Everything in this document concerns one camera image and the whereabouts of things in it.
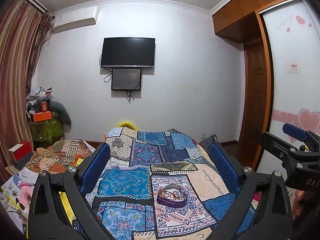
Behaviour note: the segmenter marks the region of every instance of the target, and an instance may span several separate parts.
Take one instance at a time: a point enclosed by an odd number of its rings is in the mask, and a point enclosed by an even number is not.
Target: door frame
[[[273,95],[274,95],[274,72],[273,72],[273,60],[272,60],[272,54],[271,54],[271,46],[270,46],[270,41],[269,41],[269,36],[267,32],[266,25],[264,23],[263,16],[260,15],[260,12],[264,11],[265,9],[268,9],[274,5],[277,5],[279,3],[285,2],[287,0],[275,0],[272,3],[269,3],[257,10],[255,10],[255,14],[259,23],[260,31],[261,31],[261,37],[263,41],[263,47],[264,47],[264,53],[265,53],[265,59],[266,59],[266,71],[267,71],[267,98],[266,98],[266,106],[265,106],[265,114],[264,114],[264,119],[263,119],[263,125],[262,125],[262,133],[269,131],[270,128],[270,123],[271,123],[271,118],[272,118],[272,110],[273,110]],[[242,124],[241,124],[241,132],[240,132],[240,138],[244,136],[243,133],[243,128],[244,128],[244,117],[247,112],[247,101],[248,101],[248,64],[247,64],[247,55],[245,53],[244,49],[244,60],[245,60],[245,94],[244,94],[244,113],[243,113],[243,118],[242,118]],[[255,158],[252,163],[252,168],[256,171],[260,160],[262,158],[263,154],[263,149],[258,145],[257,151]]]

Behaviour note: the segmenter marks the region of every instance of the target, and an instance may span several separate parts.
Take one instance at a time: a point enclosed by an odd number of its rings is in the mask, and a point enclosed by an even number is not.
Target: air conditioner
[[[53,32],[59,33],[66,30],[95,25],[98,18],[98,7],[92,6],[79,10],[55,15]]]

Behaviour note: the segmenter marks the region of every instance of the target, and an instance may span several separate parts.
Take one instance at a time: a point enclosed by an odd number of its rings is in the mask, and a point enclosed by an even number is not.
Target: blue gripper pad
[[[301,142],[304,142],[304,141],[307,141],[308,139],[308,136],[307,136],[307,132],[292,125],[292,124],[289,124],[289,123],[285,123],[283,126],[282,126],[282,131],[297,139],[298,141],[301,141]]]
[[[105,143],[91,162],[88,169],[85,171],[85,174],[82,176],[82,188],[80,189],[80,192],[83,196],[93,191],[94,186],[96,185],[109,158],[110,147]]]
[[[218,169],[227,189],[235,195],[238,195],[241,191],[239,176],[215,143],[211,146],[210,158]]]

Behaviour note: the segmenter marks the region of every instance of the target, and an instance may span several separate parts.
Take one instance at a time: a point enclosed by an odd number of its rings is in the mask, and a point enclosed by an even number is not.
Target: silver bolt
[[[39,175],[41,176],[41,177],[43,177],[44,175],[46,175],[47,174],[47,171],[40,171],[39,172]]]
[[[243,170],[244,170],[245,173],[251,173],[252,172],[252,169],[250,167],[244,167]]]
[[[280,172],[280,171],[274,171],[274,173],[275,173],[275,175],[276,175],[277,177],[281,177],[281,172]]]
[[[77,167],[76,166],[70,166],[69,168],[68,168],[68,171],[70,172],[70,173],[73,173],[73,172],[75,172],[77,170]]]

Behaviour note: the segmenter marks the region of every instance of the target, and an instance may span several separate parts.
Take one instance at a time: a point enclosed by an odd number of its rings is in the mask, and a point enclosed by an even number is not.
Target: wall-mounted monitor
[[[101,67],[154,67],[154,38],[105,38]]]
[[[141,90],[142,71],[140,68],[112,69],[111,90]]]

